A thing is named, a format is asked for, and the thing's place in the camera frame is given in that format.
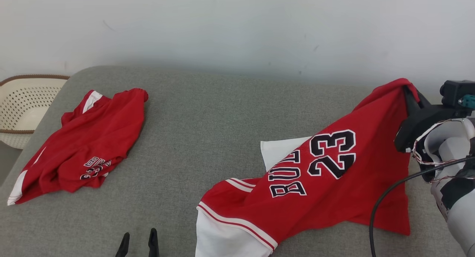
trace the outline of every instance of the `red stripe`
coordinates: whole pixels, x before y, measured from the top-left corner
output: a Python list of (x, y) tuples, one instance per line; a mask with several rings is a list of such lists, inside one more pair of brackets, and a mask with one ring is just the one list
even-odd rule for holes
[(247, 185), (244, 185), (243, 183), (239, 182), (239, 181), (236, 181), (234, 178), (229, 178), (231, 181), (233, 182), (236, 182), (238, 184), (240, 184), (241, 186), (244, 186), (245, 188), (250, 188), (250, 189), (253, 189), (254, 186), (247, 186)]
[(199, 205), (199, 204), (198, 204), (198, 206), (199, 206), (200, 208), (202, 208), (204, 211), (206, 211), (209, 216), (211, 216), (213, 219), (215, 219), (215, 220), (218, 221), (218, 222), (225, 223), (225, 224), (231, 224), (231, 225), (239, 225), (240, 227), (243, 227), (243, 228), (245, 228), (245, 229), (251, 231), (254, 235), (256, 235), (257, 237), (259, 237), (263, 242), (266, 242), (266, 243), (272, 248), (272, 250), (275, 250), (275, 248), (272, 246), (272, 244), (270, 244), (267, 240), (265, 240), (263, 237), (261, 237), (258, 233), (256, 233), (256, 232), (255, 232), (254, 230), (252, 230), (251, 228), (249, 228), (249, 227), (247, 227), (247, 226), (245, 226), (245, 225), (243, 225), (243, 224), (221, 221), (221, 220), (217, 219), (216, 217), (214, 217), (211, 213), (209, 213), (209, 211), (207, 211), (203, 206), (201, 206), (201, 205)]

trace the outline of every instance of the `gray table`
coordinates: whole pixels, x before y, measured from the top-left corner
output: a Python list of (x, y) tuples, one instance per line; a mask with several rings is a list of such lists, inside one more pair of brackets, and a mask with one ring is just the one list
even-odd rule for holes
[[(6, 206), (22, 167), (60, 117), (94, 89), (106, 96), (130, 88), (149, 93), (139, 140), (100, 189), (56, 192)], [(129, 255), (148, 254), (150, 228), (161, 257), (193, 256), (195, 207), (215, 183), (263, 175), (260, 140), (310, 136), (351, 109), (368, 88), (268, 81), (157, 69), (94, 67), (64, 85), (0, 188), (2, 256), (114, 256), (130, 232)], [(417, 171), (414, 163), (409, 172)], [(380, 257), (463, 256), (448, 233), (429, 185), (407, 183), (411, 236), (375, 230)], [(370, 256), (368, 228), (340, 223), (302, 232), (275, 257)]]

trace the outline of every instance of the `black cable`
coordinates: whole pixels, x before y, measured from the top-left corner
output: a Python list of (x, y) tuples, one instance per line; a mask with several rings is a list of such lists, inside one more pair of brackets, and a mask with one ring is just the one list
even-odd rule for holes
[(417, 172), (415, 174), (411, 174), (409, 176), (407, 176), (405, 179), (402, 179), (402, 180), (399, 180), (397, 181), (396, 183), (394, 183), (390, 188), (388, 188), (382, 195), (381, 197), (378, 199), (378, 201), (376, 201), (376, 204), (374, 205), (373, 207), (373, 212), (371, 213), (371, 218), (370, 218), (370, 246), (371, 246), (371, 255), (373, 257), (376, 257), (376, 252), (374, 250), (374, 238), (373, 238), (373, 225), (374, 225), (374, 217), (376, 215), (376, 210), (378, 209), (378, 206), (380, 205), (380, 203), (383, 201), (383, 199), (385, 198), (385, 196), (387, 194), (389, 194), (390, 191), (392, 191), (392, 189), (395, 189), (397, 186), (399, 186), (400, 184), (410, 180), (410, 179), (413, 179), (413, 178), (416, 178), (417, 176), (421, 176), (423, 174), (426, 174), (428, 172), (431, 172), (431, 171), (435, 171), (435, 170), (439, 170), (439, 169), (444, 169), (445, 167), (447, 166), (450, 166), (450, 165), (453, 165), (453, 164), (457, 164), (457, 163), (460, 163), (460, 162), (465, 162), (469, 159), (475, 159), (475, 156), (470, 156), (470, 157), (464, 157), (463, 159), (457, 159), (457, 160), (454, 160), (454, 161), (450, 161), (450, 162), (447, 162), (446, 164), (442, 164), (442, 165), (439, 165), (439, 166), (435, 166), (435, 167), (432, 167), (430, 169), (426, 169), (426, 170), (423, 170), (423, 171), (420, 171), (420, 172)]

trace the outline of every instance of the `teal connector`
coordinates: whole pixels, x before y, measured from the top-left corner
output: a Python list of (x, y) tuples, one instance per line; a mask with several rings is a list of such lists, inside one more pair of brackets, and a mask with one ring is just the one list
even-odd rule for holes
[(464, 95), (458, 103), (466, 108), (475, 109), (475, 95)]

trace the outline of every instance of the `white stripe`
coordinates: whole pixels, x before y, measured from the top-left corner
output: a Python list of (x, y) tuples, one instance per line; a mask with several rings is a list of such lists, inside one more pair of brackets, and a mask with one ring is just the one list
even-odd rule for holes
[(246, 182), (244, 182), (243, 180), (239, 180), (239, 179), (236, 179), (236, 178), (231, 178), (231, 179), (234, 180), (234, 181), (236, 181), (236, 182), (239, 182), (239, 183), (241, 183), (241, 184), (243, 184), (243, 185), (245, 185), (245, 186), (250, 186), (250, 187), (252, 187), (252, 188), (256, 186), (256, 185), (246, 183)]
[(38, 157), (36, 158), (36, 160), (33, 162), (33, 164), (35, 164), (38, 160), (39, 160), (39, 157), (41, 157), (41, 154), (43, 154), (43, 151), (46, 149), (46, 147), (41, 151), (41, 153), (38, 155)]
[(7, 206), (15, 204), (15, 202), (22, 197), (23, 180), (25, 179), (25, 174), (27, 173), (27, 171), (28, 170), (22, 171), (22, 173), (18, 176), (17, 181), (13, 186), (12, 193), (8, 197)]
[(252, 189), (247, 188), (247, 187), (245, 187), (245, 186), (243, 186), (243, 185), (240, 185), (240, 184), (234, 182), (234, 181), (231, 180), (231, 179), (226, 180), (226, 182), (228, 182), (229, 184), (231, 184), (232, 186), (234, 186), (234, 187), (237, 188), (237, 189), (241, 189), (242, 191), (246, 191), (246, 192), (251, 192), (251, 191), (252, 191)]
[(88, 97), (88, 100), (86, 101), (86, 103), (84, 104), (84, 108), (83, 108), (83, 114), (90, 110), (93, 106), (94, 106), (94, 103), (96, 103), (99, 99), (101, 99), (102, 97), (102, 94), (96, 92), (96, 91), (93, 91), (89, 97)]
[[(227, 225), (227, 226), (231, 226), (231, 227), (236, 227), (236, 228), (239, 228), (239, 229), (242, 229), (246, 232), (248, 232), (249, 234), (251, 234), (253, 237), (255, 237), (257, 240), (259, 240), (264, 246), (266, 246), (268, 249), (270, 249), (271, 251), (273, 251), (272, 247), (269, 246), (268, 243), (270, 243), (274, 248), (277, 247), (277, 242), (270, 236), (270, 235), (267, 235), (266, 232), (264, 232), (263, 230), (261, 230), (260, 228), (258, 228), (257, 226), (255, 226), (253, 223), (251, 222), (248, 222), (246, 220), (243, 220), (243, 219), (239, 219), (239, 218), (226, 218), (226, 217), (222, 217), (220, 215), (218, 215), (217, 213), (215, 213), (215, 211), (213, 211), (210, 207), (208, 207), (206, 204), (204, 204), (202, 201), (200, 201), (199, 203), (200, 206), (203, 206), (203, 208), (205, 208), (206, 210), (203, 210), (202, 208), (200, 207), (197, 207), (198, 210), (200, 210), (201, 212), (203, 212), (204, 214), (208, 215), (207, 211), (216, 219), (220, 220), (220, 221), (224, 221), (224, 222), (229, 222), (231, 224), (227, 224), (227, 223), (222, 223), (222, 222), (219, 222), (219, 221), (216, 221), (214, 218), (212, 217), (209, 217), (211, 220), (214, 220), (216, 221), (217, 223), (221, 224), (221, 225)], [(261, 238), (259, 238), (258, 236), (256, 236), (253, 232), (249, 231), (247, 228), (243, 228), (242, 226), (239, 226), (239, 225), (233, 225), (232, 223), (236, 223), (236, 224), (240, 224), (240, 225), (244, 225), (246, 226), (247, 228), (249, 228), (250, 230), (256, 232), (258, 235), (260, 235), (263, 239), (265, 239), (268, 243), (264, 242)]]

